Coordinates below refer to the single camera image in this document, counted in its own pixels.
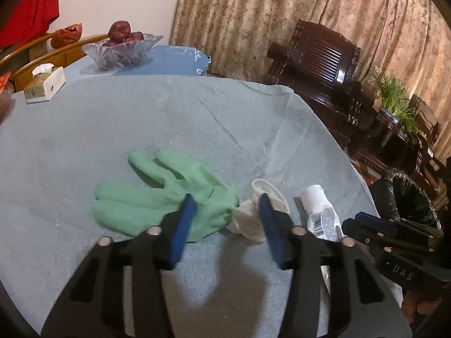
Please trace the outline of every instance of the table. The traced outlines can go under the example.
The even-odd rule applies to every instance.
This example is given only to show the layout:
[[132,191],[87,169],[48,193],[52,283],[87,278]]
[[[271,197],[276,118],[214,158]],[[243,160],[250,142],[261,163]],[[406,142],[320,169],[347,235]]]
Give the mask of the table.
[[406,154],[413,147],[400,124],[388,120],[382,113],[374,113],[374,120],[366,131],[357,130],[348,145],[348,154],[363,158],[381,172],[402,168]]
[[[368,188],[306,103],[284,86],[173,75],[110,75],[69,82],[49,102],[15,108],[0,126],[0,279],[40,332],[86,251],[102,235],[89,214],[104,179],[141,184],[134,149],[195,156],[250,196],[266,177],[306,222],[299,193],[321,184],[341,221],[377,214]],[[265,243],[227,230],[187,245],[163,275],[174,332],[183,337],[275,337],[291,272]],[[326,326],[323,306],[320,332]]]
[[94,61],[85,56],[64,69],[66,82],[104,75],[185,75],[207,74],[211,58],[193,47],[156,45],[150,51],[150,60],[145,65],[121,70],[103,71]]

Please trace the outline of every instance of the glove finger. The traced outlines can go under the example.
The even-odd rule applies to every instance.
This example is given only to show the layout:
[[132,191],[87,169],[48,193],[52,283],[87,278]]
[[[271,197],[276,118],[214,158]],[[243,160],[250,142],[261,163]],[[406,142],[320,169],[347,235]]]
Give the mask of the glove finger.
[[129,155],[129,162],[139,171],[163,186],[174,183],[177,180],[172,172],[157,165],[143,151],[132,151]]
[[146,228],[159,225],[165,214],[177,211],[178,204],[153,210],[120,202],[98,200],[91,207],[94,219],[103,227],[137,236]]
[[134,187],[126,183],[115,181],[103,181],[94,190],[96,199],[120,202],[139,207],[158,209],[170,204],[180,204],[184,198],[184,192],[176,191],[176,187],[150,188]]
[[184,179],[200,186],[227,186],[212,174],[200,161],[184,156],[168,148],[155,151],[155,157],[172,171],[177,179]]

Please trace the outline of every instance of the metal screw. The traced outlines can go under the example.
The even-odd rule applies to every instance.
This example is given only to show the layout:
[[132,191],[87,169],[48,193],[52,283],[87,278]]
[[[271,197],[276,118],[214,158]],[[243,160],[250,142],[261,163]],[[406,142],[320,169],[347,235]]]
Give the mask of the metal screw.
[[355,240],[351,239],[350,237],[345,237],[341,240],[341,243],[344,246],[354,246],[355,245]]
[[159,226],[151,226],[147,229],[147,233],[153,236],[160,235],[162,231],[162,228],[160,228]]
[[99,240],[97,240],[97,244],[100,246],[109,246],[111,244],[112,240],[108,236],[101,237]]
[[291,232],[297,236],[304,236],[305,234],[307,234],[307,230],[305,228],[303,228],[302,226],[293,227],[291,229]]

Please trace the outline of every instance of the white bottle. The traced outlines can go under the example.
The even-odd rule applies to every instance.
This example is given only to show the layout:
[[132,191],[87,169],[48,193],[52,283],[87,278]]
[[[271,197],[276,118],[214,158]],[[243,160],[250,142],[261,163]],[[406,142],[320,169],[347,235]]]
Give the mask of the white bottle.
[[343,237],[340,220],[321,186],[304,189],[300,198],[308,214],[307,229],[320,239],[339,241]]

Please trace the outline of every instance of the bottle label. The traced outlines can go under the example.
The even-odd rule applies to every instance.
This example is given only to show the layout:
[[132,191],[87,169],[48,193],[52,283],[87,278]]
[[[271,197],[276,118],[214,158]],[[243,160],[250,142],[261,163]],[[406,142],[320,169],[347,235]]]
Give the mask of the bottle label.
[[326,208],[312,214],[312,233],[320,239],[338,241],[334,221],[335,211],[333,208]]

